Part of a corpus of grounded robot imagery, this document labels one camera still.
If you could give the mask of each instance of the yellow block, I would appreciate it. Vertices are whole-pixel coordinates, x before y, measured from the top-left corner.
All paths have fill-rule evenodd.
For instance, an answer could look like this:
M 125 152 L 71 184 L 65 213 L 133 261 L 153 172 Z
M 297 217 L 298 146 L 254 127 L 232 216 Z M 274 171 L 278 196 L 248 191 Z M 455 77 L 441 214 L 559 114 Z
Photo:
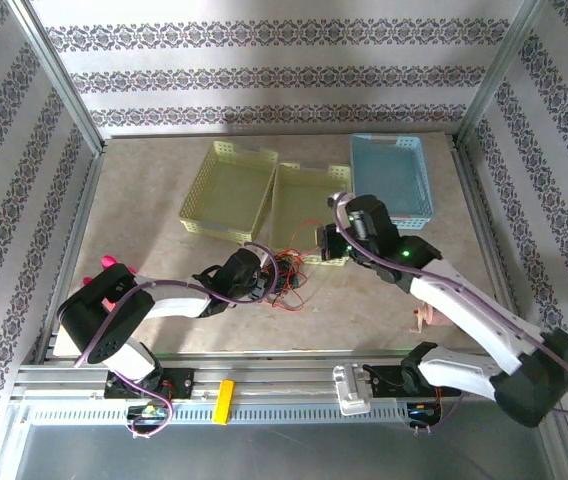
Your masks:
M 231 413 L 231 401 L 233 400 L 233 390 L 235 382 L 232 380 L 222 380 L 220 391 L 217 395 L 217 403 L 213 411 L 213 423 L 226 425 L 228 416 Z

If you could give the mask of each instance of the yellow plastic tray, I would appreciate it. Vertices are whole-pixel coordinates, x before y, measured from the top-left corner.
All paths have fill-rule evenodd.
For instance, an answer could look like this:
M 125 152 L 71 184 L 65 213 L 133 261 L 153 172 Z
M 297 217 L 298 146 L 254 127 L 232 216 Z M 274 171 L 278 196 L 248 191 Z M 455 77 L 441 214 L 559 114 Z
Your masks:
M 318 220 L 323 225 L 333 223 L 328 207 L 328 197 L 336 192 L 352 191 L 351 169 L 345 165 L 329 165 L 328 168 L 303 168 L 299 163 L 281 163 L 277 166 L 273 186 L 273 222 L 269 246 L 275 252 L 292 248 L 300 252 L 316 246 L 317 225 L 303 225 L 305 220 Z M 337 265 L 346 258 L 322 262 L 319 250 L 306 256 L 306 263 Z
M 277 152 L 213 142 L 180 210 L 186 230 L 233 242 L 255 239 L 268 212 Z

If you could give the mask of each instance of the patterned wallpaper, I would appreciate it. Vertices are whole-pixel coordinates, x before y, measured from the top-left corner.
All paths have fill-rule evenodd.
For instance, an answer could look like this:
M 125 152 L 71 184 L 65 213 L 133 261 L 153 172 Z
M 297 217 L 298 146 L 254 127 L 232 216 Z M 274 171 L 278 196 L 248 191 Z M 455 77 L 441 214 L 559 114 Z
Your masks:
M 91 159 L 0 0 L 0 430 L 17 368 L 41 334 Z
M 475 134 L 467 151 L 520 313 L 568 331 L 568 2 L 544 7 Z
M 520 0 L 32 0 L 102 135 L 444 129 Z

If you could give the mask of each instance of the light blue basket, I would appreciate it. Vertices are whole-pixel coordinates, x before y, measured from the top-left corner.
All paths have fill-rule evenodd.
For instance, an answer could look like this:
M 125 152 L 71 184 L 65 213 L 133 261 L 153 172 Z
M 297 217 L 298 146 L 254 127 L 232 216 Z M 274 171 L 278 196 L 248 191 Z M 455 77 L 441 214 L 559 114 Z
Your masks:
M 433 218 L 433 198 L 419 137 L 351 135 L 356 195 L 375 195 L 400 229 L 419 230 Z

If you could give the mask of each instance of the striped wallpaper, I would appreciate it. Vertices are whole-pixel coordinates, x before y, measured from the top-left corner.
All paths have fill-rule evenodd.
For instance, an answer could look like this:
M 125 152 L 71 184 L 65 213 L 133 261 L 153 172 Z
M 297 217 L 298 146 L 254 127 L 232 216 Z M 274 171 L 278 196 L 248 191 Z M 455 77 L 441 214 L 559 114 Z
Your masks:
M 568 2 L 543 8 L 475 134 L 468 153 L 520 314 L 568 331 Z
M 0 440 L 43 328 L 92 153 L 0 0 Z
M 444 129 L 519 0 L 33 0 L 104 136 Z

